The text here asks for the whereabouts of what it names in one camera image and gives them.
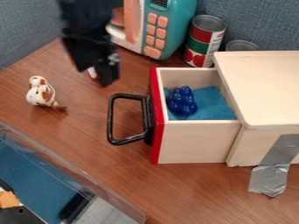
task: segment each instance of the gray wall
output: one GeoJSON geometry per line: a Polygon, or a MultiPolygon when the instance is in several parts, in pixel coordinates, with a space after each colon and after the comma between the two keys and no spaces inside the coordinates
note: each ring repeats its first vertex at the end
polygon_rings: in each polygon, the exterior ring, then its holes
{"type": "Polygon", "coordinates": [[[56,0],[0,0],[0,70],[53,40],[59,30],[56,0]]]}
{"type": "Polygon", "coordinates": [[[299,49],[299,0],[198,0],[198,13],[223,19],[224,43],[254,42],[262,49],[299,49]]]}

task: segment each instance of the wooden table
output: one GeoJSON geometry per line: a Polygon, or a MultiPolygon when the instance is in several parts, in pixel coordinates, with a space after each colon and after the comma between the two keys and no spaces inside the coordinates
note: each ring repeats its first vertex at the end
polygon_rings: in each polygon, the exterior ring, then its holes
{"type": "MultiPolygon", "coordinates": [[[[277,198],[247,191],[252,168],[225,164],[151,165],[143,142],[121,147],[106,140],[108,97],[146,92],[149,67],[184,67],[180,54],[155,62],[120,49],[122,78],[102,88],[78,73],[58,40],[0,72],[0,120],[39,140],[148,215],[149,224],[297,223],[299,166],[277,198]],[[56,88],[67,113],[29,105],[28,78],[42,75],[56,88]]],[[[140,106],[115,106],[117,137],[142,128],[140,106]]]]}

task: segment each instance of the keypad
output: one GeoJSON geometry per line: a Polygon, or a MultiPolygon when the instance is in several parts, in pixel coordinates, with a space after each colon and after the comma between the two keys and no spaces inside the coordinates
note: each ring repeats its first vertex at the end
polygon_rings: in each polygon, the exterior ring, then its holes
{"type": "Polygon", "coordinates": [[[150,56],[153,59],[158,60],[166,47],[166,35],[168,18],[158,16],[156,13],[150,12],[147,17],[146,25],[146,46],[143,48],[144,54],[150,56]]]}

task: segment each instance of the toy microwave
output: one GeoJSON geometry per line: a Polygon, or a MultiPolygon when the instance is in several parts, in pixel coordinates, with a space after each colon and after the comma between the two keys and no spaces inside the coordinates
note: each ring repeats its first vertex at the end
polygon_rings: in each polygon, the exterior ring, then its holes
{"type": "Polygon", "coordinates": [[[123,0],[107,30],[113,42],[155,60],[170,57],[184,42],[196,0],[123,0]]]}

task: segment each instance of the red drawer front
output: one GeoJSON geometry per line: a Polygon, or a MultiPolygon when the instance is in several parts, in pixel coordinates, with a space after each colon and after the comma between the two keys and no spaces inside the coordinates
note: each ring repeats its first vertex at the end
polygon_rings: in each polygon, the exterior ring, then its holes
{"type": "Polygon", "coordinates": [[[162,102],[160,97],[160,89],[158,85],[158,78],[156,74],[156,68],[151,67],[149,69],[149,89],[150,97],[152,100],[152,111],[155,120],[155,131],[153,134],[153,142],[150,150],[150,162],[156,165],[159,160],[160,148],[163,138],[164,130],[164,118],[162,110],[162,102]]]}

